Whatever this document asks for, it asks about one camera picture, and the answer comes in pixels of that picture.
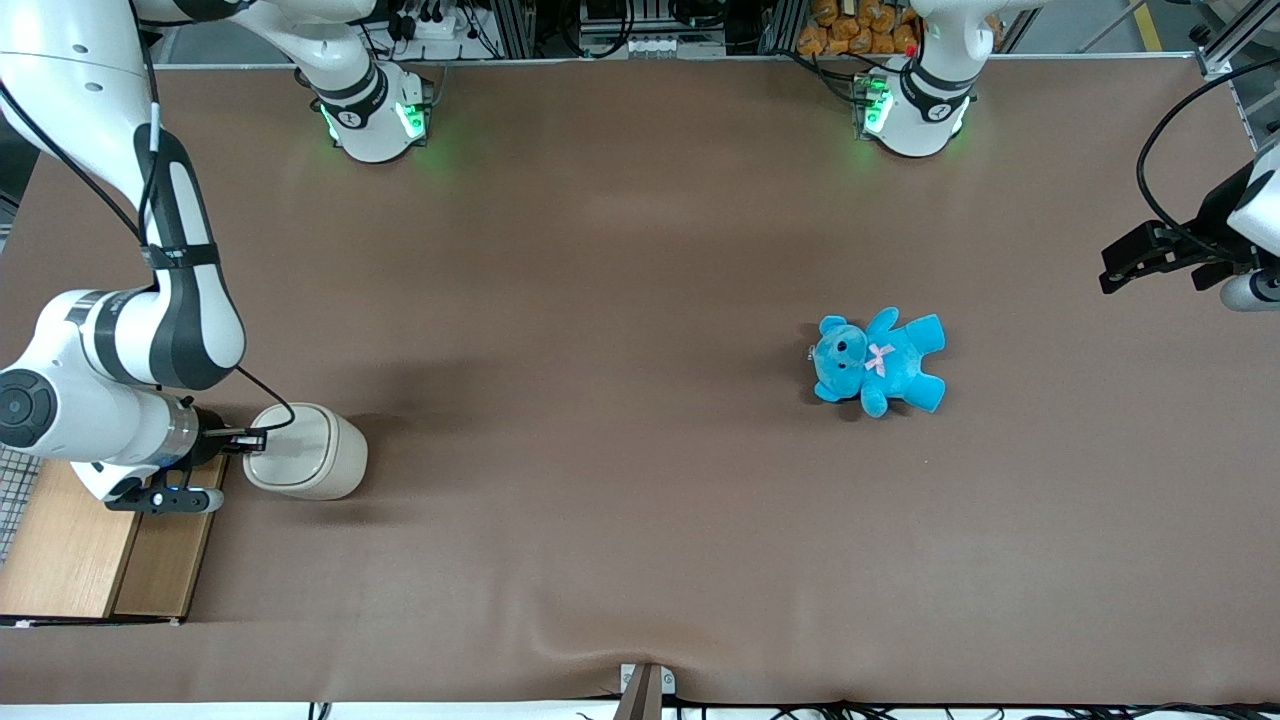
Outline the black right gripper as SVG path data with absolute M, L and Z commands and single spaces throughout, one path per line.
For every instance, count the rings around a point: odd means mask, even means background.
M 228 455 L 260 454 L 266 448 L 268 429 L 265 428 L 232 428 L 224 423 L 221 416 L 204 407 L 195 407 L 198 419 L 198 433 L 189 450 L 189 465 L 202 466 L 212 461 L 227 445 Z M 215 436 L 215 430 L 225 430 L 225 436 Z

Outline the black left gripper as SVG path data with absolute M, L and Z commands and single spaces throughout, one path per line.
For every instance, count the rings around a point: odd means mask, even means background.
M 1197 291 L 1206 291 L 1224 282 L 1224 293 L 1258 293 L 1260 250 L 1256 243 L 1230 224 L 1251 181 L 1249 161 L 1211 190 L 1190 223 L 1192 229 L 1210 246 L 1211 258 L 1190 274 Z M 1178 272 L 1196 264 L 1196 246 L 1169 229 L 1162 222 L 1144 222 L 1101 251 L 1103 270 L 1100 288 L 1103 295 L 1120 291 L 1125 284 L 1153 274 Z

